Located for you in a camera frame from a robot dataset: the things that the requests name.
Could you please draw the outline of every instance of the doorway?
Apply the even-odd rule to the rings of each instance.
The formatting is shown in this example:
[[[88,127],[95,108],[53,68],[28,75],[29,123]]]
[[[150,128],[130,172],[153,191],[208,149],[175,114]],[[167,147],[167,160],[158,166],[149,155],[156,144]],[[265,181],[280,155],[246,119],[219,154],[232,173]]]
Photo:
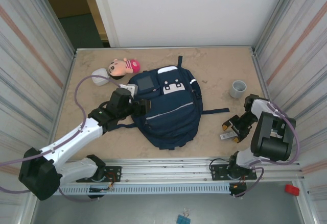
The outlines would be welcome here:
[[[95,0],[48,0],[74,49],[110,47]]]

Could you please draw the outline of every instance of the navy backpack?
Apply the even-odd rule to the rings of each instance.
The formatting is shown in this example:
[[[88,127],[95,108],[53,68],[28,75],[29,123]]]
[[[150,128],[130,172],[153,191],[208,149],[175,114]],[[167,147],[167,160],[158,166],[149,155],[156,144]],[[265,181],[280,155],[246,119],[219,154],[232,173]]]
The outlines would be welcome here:
[[[203,110],[200,86],[181,63],[179,56],[177,66],[144,71],[130,79],[129,84],[138,86],[134,100],[150,100],[151,110],[144,116],[132,116],[133,124],[118,128],[138,127],[154,146],[174,150],[193,140],[202,114],[229,112],[228,108]]]

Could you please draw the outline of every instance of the small box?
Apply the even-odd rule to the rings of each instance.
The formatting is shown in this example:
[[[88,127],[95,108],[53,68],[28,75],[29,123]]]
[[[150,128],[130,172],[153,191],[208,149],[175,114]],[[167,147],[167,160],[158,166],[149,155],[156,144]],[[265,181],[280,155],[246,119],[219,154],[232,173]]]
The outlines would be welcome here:
[[[107,70],[105,68],[99,68],[97,70],[95,70],[92,75],[100,75],[103,77],[108,78],[108,73]],[[109,81],[103,78],[94,78],[92,77],[93,82],[97,85],[97,86],[101,86],[101,85],[105,85],[107,84]]]
[[[300,189],[289,184],[285,186],[285,192],[288,192],[289,194],[294,196],[300,195]]]

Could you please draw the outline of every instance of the backpack strap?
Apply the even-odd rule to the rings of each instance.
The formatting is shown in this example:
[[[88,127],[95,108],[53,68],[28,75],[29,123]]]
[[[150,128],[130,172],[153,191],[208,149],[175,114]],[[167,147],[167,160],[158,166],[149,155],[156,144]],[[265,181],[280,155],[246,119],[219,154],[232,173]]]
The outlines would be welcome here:
[[[183,60],[183,56],[178,56],[178,64],[177,64],[178,67],[182,66],[182,60]]]
[[[213,110],[203,110],[202,114],[227,113],[227,112],[229,112],[229,108],[220,108],[220,109],[213,109]]]
[[[123,123],[121,123],[120,125],[116,125],[115,127],[113,127],[113,130],[119,129],[119,128],[136,128],[136,124],[135,123],[130,123],[129,125],[124,125]]]

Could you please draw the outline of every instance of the pink doll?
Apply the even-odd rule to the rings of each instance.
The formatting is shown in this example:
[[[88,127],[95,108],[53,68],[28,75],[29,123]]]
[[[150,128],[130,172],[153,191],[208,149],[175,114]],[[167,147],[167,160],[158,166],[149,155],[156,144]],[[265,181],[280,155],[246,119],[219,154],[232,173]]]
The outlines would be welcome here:
[[[127,60],[124,58],[123,61],[114,59],[108,67],[108,72],[113,79],[119,80],[127,73],[139,72],[140,68],[141,66],[136,59]]]

